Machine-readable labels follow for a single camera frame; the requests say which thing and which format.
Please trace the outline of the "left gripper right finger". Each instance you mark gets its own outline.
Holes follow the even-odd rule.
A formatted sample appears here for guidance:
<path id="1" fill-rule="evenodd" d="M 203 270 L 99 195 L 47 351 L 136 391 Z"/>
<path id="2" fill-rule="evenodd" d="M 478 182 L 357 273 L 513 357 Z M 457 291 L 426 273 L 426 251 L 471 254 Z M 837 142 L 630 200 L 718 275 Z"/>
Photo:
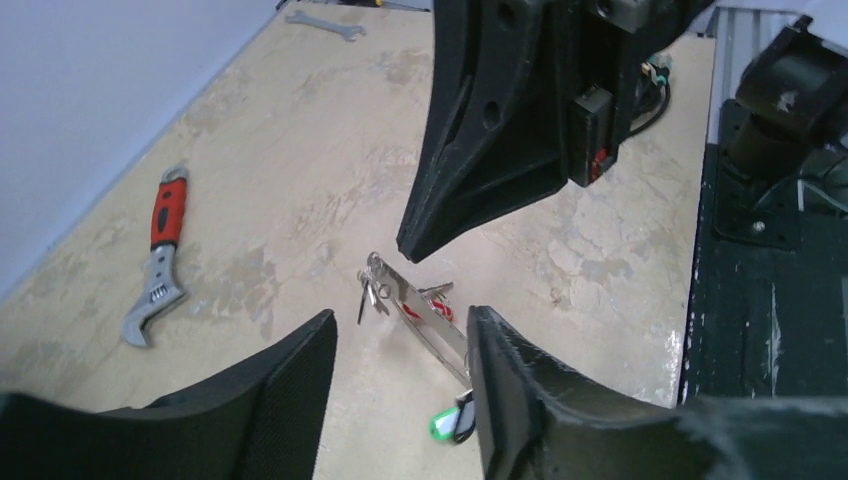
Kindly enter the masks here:
<path id="1" fill-rule="evenodd" d="M 599 384 L 468 310 L 475 421 L 488 479 L 843 479 L 847 402 L 698 397 L 677 408 Z"/>

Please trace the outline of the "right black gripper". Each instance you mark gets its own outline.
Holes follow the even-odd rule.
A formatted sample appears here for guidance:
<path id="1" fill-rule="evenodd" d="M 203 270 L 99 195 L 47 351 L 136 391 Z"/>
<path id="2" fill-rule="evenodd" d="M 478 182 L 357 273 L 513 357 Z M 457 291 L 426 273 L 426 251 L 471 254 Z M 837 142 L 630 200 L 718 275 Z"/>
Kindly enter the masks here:
<path id="1" fill-rule="evenodd" d="M 418 263 L 463 233 L 568 181 L 560 19 L 576 86 L 569 177 L 586 187 L 615 162 L 636 119 L 642 64 L 710 1 L 438 1 L 434 72 L 418 170 L 396 237 Z"/>

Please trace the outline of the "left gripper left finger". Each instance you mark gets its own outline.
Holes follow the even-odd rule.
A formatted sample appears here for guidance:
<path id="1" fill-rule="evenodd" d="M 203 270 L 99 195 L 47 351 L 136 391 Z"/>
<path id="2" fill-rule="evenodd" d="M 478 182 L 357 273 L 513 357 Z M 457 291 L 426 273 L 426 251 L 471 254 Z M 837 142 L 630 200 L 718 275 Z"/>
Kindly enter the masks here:
<path id="1" fill-rule="evenodd" d="M 323 310 L 282 340 L 143 408 L 1 397 L 5 479 L 309 479 L 337 351 Z"/>

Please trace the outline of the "key with green tag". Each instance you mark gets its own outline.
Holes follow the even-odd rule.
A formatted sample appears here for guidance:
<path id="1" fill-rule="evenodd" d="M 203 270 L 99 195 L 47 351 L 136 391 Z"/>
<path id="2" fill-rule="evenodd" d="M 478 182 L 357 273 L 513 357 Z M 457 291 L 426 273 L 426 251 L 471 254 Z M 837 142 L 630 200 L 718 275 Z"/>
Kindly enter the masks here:
<path id="1" fill-rule="evenodd" d="M 429 433 L 438 442 L 451 442 L 459 420 L 458 407 L 450 407 L 436 415 L 429 422 Z"/>

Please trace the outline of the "key with red tag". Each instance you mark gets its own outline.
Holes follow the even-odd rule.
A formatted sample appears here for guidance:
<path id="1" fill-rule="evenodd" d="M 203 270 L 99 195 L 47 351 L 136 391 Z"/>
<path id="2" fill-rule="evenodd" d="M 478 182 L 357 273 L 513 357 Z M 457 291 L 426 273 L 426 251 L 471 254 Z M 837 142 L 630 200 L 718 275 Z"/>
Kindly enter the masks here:
<path id="1" fill-rule="evenodd" d="M 429 300 L 428 304 L 430 305 L 430 309 L 438 314 L 441 318 L 447 320 L 450 323 L 455 321 L 453 309 L 450 306 L 450 303 L 444 300 Z M 404 314 L 411 318 L 414 322 L 418 324 L 422 324 L 424 322 L 423 317 L 411 309 L 407 304 L 402 305 L 402 310 Z"/>

